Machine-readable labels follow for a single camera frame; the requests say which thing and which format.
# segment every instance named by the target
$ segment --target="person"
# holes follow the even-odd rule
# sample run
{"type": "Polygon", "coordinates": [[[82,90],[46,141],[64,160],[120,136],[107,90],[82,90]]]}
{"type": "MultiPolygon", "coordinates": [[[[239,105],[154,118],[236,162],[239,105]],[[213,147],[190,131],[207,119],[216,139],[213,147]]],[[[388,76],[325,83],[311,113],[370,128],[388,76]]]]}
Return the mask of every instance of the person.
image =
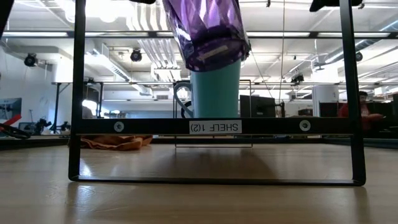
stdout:
{"type": "MultiPolygon", "coordinates": [[[[364,132],[368,133],[372,130],[372,127],[377,124],[378,121],[383,119],[381,114],[370,114],[368,106],[366,105],[366,100],[368,98],[368,93],[365,91],[359,92],[359,103],[361,104],[361,116],[362,116],[362,128],[364,132]]],[[[344,104],[339,110],[339,117],[347,118],[349,116],[348,104],[344,104]]]]}

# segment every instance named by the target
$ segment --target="orange fabric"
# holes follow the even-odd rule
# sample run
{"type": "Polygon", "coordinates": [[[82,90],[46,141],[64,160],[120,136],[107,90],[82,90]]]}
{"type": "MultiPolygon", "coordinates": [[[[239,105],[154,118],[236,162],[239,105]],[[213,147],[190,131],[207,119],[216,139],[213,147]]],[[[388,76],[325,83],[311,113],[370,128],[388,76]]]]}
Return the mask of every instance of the orange fabric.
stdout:
{"type": "Polygon", "coordinates": [[[81,147],[113,151],[133,151],[147,146],[152,136],[82,136],[81,147]]]}

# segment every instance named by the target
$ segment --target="purple water bottle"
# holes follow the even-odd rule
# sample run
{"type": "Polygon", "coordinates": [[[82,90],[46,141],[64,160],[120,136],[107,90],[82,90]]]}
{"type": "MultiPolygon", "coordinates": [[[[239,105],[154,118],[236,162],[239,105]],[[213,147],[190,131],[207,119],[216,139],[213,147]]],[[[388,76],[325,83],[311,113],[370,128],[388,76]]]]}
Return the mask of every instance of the purple water bottle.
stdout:
{"type": "Polygon", "coordinates": [[[187,69],[208,72],[250,51],[237,0],[163,0],[187,69]]]}

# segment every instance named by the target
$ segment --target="white wall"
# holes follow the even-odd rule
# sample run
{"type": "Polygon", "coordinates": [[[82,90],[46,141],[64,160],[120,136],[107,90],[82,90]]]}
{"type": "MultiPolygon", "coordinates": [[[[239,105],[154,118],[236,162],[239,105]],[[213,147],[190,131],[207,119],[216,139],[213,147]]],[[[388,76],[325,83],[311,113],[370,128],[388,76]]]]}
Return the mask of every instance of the white wall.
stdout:
{"type": "MultiPolygon", "coordinates": [[[[33,122],[40,118],[53,122],[56,86],[51,84],[51,71],[46,74],[43,68],[28,68],[21,59],[6,54],[0,48],[0,73],[0,98],[22,98],[22,119],[19,122],[31,122],[29,110],[32,110],[33,122]]],[[[70,122],[71,113],[72,88],[68,87],[60,95],[58,124],[70,122]]]]}

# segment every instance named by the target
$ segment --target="shelf label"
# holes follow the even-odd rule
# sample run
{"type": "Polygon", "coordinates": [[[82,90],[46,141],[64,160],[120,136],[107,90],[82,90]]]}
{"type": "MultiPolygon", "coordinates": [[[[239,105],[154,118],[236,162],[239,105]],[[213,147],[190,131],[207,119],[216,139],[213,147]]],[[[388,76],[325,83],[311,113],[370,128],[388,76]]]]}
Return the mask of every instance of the shelf label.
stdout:
{"type": "Polygon", "coordinates": [[[242,121],[190,121],[190,134],[242,134],[242,121]]]}

